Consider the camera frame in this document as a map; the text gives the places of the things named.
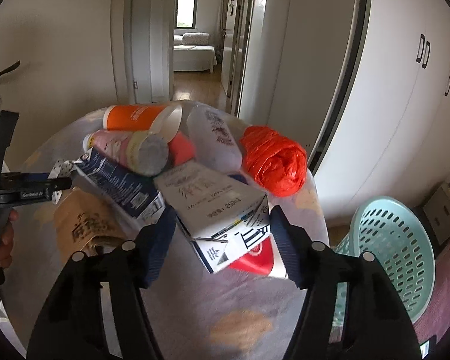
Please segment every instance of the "brown paper bag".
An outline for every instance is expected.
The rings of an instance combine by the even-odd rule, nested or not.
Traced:
[[[96,254],[98,246],[116,247],[126,236],[111,207],[95,195],[75,187],[54,213],[56,241],[65,263],[76,251]]]

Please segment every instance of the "mint green plastic basket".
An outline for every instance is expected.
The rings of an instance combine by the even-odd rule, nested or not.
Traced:
[[[370,251],[377,256],[415,323],[432,296],[435,259],[427,233],[418,218],[401,202],[380,196],[361,205],[353,216],[350,232],[335,248],[358,257]],[[334,326],[344,323],[346,283],[339,283]]]

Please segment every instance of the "patterned tablecloth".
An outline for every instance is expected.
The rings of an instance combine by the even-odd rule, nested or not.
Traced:
[[[181,102],[180,129],[197,103]],[[57,159],[83,154],[83,137],[101,128],[104,110],[92,112],[54,135],[23,165],[22,171],[48,172]],[[247,127],[222,114],[238,140]],[[90,189],[77,179],[76,185]],[[310,172],[302,190],[290,198],[269,194],[289,221],[305,228],[313,240],[329,243],[325,220]],[[22,343],[27,346],[35,320],[63,264],[56,245],[53,213],[45,203],[18,209],[14,262],[6,271],[3,302]],[[125,229],[131,238],[135,234]],[[142,293],[165,359],[281,359],[295,328],[305,292],[289,280],[224,269],[209,274],[180,231],[173,237],[159,279]],[[110,352],[119,354],[109,294],[103,293],[103,318]]]

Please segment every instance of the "finger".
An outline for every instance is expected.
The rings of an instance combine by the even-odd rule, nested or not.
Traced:
[[[19,215],[18,215],[17,210],[12,210],[12,211],[10,211],[10,216],[8,217],[8,220],[14,222],[14,221],[18,220],[18,217],[19,217]]]
[[[8,245],[0,245],[0,260],[6,259],[10,256],[13,249],[13,241]]]
[[[8,256],[5,259],[0,260],[0,268],[8,268],[12,264],[12,256]]]
[[[7,222],[7,224],[5,225],[3,234],[0,238],[4,245],[8,245],[13,241],[13,226],[10,222]]]

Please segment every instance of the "pillow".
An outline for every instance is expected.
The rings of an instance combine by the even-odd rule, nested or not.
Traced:
[[[183,39],[183,36],[181,36],[181,35],[174,35],[173,36],[173,45],[174,46],[178,46],[178,45],[182,44],[182,39]]]
[[[208,46],[210,34],[206,32],[185,32],[183,34],[182,44],[195,46]]]

